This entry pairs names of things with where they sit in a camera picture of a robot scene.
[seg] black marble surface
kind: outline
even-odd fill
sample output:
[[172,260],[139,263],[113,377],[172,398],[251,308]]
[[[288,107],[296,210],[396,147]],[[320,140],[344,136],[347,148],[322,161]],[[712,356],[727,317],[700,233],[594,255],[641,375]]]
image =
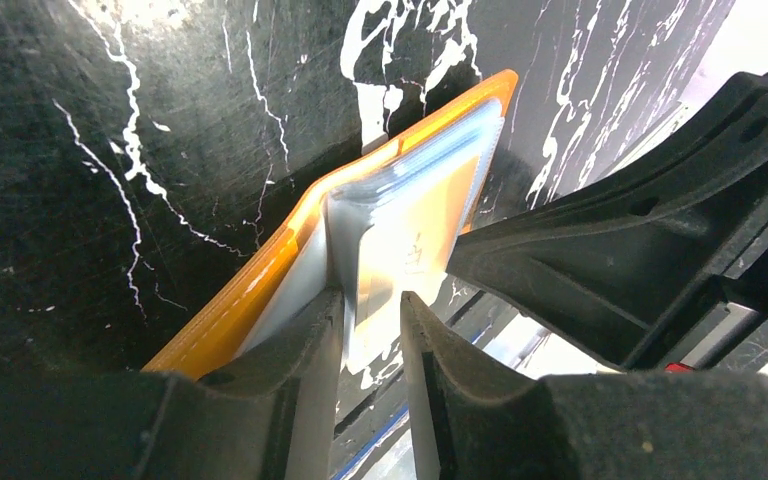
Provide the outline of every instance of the black marble surface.
[[[731,3],[0,0],[0,374],[140,368],[310,182],[503,68],[477,223],[593,181]],[[399,366],[344,375],[338,420]]]

